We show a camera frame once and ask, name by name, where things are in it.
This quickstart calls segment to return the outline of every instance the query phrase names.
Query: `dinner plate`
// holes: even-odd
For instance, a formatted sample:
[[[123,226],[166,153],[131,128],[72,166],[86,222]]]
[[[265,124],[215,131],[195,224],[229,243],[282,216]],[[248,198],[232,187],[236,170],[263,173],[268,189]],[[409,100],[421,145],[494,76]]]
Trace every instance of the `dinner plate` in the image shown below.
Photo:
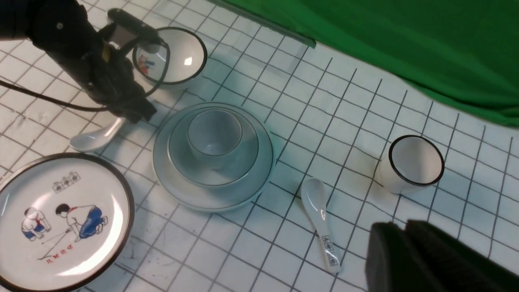
[[[175,126],[189,113],[203,108],[233,110],[243,115],[254,127],[259,143],[258,157],[247,176],[235,183],[217,188],[196,185],[187,180],[168,159],[168,139]],[[153,167],[164,188],[181,204],[198,211],[224,212],[243,206],[257,197],[270,181],[275,166],[275,152],[270,134],[260,121],[233,105],[206,102],[174,114],[160,130],[153,148]]]
[[[219,187],[244,178],[256,162],[258,156],[258,138],[254,127],[247,119],[229,110],[239,121],[243,129],[241,142],[243,150],[236,159],[223,169],[212,169],[198,161],[191,152],[187,141],[187,130],[193,118],[199,113],[211,108],[192,111],[180,120],[171,133],[169,144],[169,159],[173,161],[178,171],[188,180],[202,186]]]
[[[0,186],[0,284],[74,291],[121,253],[133,225],[128,182],[88,154],[36,160]]]

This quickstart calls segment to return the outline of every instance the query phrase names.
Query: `ceramic cup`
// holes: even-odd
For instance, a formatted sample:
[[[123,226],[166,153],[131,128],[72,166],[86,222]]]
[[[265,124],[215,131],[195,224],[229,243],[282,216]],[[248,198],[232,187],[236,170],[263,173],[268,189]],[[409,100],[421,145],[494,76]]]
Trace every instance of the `ceramic cup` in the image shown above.
[[[437,183],[444,169],[442,154],[433,143],[406,135],[391,144],[375,177],[391,193],[408,194]]]
[[[240,121],[221,109],[199,113],[187,130],[193,155],[213,169],[225,167],[238,156],[242,136]]]

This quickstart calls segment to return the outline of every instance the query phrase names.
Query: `white spoon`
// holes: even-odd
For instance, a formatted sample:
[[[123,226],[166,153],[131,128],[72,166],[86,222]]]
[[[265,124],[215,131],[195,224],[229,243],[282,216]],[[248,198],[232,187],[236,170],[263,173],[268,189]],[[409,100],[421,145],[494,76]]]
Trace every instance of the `white spoon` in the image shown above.
[[[70,147],[78,152],[92,152],[103,148],[110,143],[126,122],[125,118],[118,117],[106,127],[90,133],[76,135],[70,139]]]
[[[305,180],[301,186],[301,200],[303,200],[306,213],[310,216],[321,239],[326,267],[330,273],[336,274],[340,271],[340,261],[335,255],[331,232],[326,220],[327,196],[322,181],[316,178]]]

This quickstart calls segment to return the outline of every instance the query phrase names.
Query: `green backdrop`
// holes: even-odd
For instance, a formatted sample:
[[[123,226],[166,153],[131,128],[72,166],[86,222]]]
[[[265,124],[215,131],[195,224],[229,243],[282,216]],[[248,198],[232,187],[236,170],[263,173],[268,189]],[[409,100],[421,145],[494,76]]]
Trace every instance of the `green backdrop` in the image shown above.
[[[519,126],[519,0],[226,0],[387,70],[431,98]]]

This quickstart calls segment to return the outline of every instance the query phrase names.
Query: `black rim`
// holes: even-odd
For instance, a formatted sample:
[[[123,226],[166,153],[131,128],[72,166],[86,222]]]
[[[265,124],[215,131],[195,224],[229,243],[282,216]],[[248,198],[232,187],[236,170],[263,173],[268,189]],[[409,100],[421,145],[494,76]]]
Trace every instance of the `black rim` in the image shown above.
[[[418,138],[418,139],[421,139],[427,143],[429,143],[435,150],[436,152],[438,153],[438,156],[440,157],[440,160],[442,162],[442,170],[440,171],[440,174],[438,175],[437,178],[435,178],[433,181],[431,182],[428,182],[428,183],[420,183],[420,182],[416,182],[416,181],[412,181],[410,179],[408,179],[407,177],[403,176],[398,170],[397,168],[395,167],[394,165],[394,162],[393,162],[393,158],[392,158],[392,154],[393,154],[393,148],[394,146],[400,142],[401,140],[405,139],[405,138]],[[401,137],[398,137],[395,141],[393,141],[393,143],[391,143],[391,146],[389,147],[389,163],[391,164],[391,167],[393,168],[393,171],[403,180],[405,180],[406,182],[410,183],[410,184],[413,184],[413,185],[418,185],[420,187],[427,187],[429,185],[432,185],[432,184],[435,184],[437,183],[443,176],[443,172],[445,171],[445,161],[443,160],[443,156],[442,156],[442,153],[440,152],[440,150],[438,150],[438,147],[436,147],[431,141],[427,140],[426,138],[422,137],[422,136],[417,136],[417,135],[405,135],[405,136],[401,136]]]
[[[202,45],[202,49],[203,49],[203,62],[202,62],[202,65],[200,66],[200,68],[198,69],[198,71],[191,75],[190,77],[184,79],[184,80],[180,80],[180,81],[175,81],[175,82],[162,82],[162,84],[164,85],[175,85],[175,84],[180,84],[180,83],[183,83],[183,82],[186,82],[186,81],[189,81],[193,78],[195,78],[196,76],[198,76],[200,74],[200,72],[202,72],[203,68],[205,68],[206,66],[206,63],[207,63],[207,48],[206,48],[206,45],[203,43],[202,39],[196,35],[194,32],[191,32],[187,29],[183,29],[183,28],[173,28],[173,27],[165,27],[165,28],[159,28],[157,29],[157,31],[164,31],[164,30],[178,30],[178,31],[183,31],[183,32],[186,32],[192,36],[194,36],[199,42],[200,42],[200,45]],[[137,63],[137,48],[135,47],[133,49],[133,53],[132,53],[132,61],[133,61],[133,66],[135,67],[135,69],[146,79],[152,81],[152,82],[155,82],[157,83],[158,80],[156,79],[153,79],[151,77],[149,77],[148,75],[144,74],[144,72],[141,71],[141,68],[139,68],[138,66],[138,63]]]
[[[83,153],[58,153],[53,154],[50,156],[45,156],[40,159],[37,159],[19,170],[17,170],[15,173],[13,173],[5,182],[3,182],[0,185],[0,193],[8,186],[10,185],[17,177],[19,177],[21,174],[25,173],[26,171],[42,164],[48,161],[52,160],[58,160],[62,158],[77,158],[82,160],[88,160],[94,163],[97,163],[98,165],[108,169],[121,183],[122,187],[124,188],[126,192],[126,196],[128,197],[128,209],[129,209],[129,216],[128,216],[128,225],[125,235],[122,238],[122,241],[119,245],[119,247],[116,249],[115,253],[110,257],[110,259],[102,266],[100,267],[95,273],[93,273],[90,277],[74,284],[68,287],[59,288],[55,290],[31,290],[31,289],[25,289],[20,286],[17,286],[9,281],[7,281],[2,275],[0,275],[0,286],[5,287],[9,291],[13,292],[71,292],[78,290],[79,288],[82,288],[86,286],[88,283],[92,282],[95,278],[99,277],[102,273],[104,273],[117,259],[117,257],[121,254],[122,250],[124,249],[126,242],[128,241],[128,238],[130,237],[130,231],[133,227],[133,220],[135,216],[135,208],[134,208],[134,200],[133,200],[133,193],[130,188],[130,184],[126,180],[126,178],[122,175],[122,173],[112,164],[109,162],[93,155],[89,154],[83,154]]]

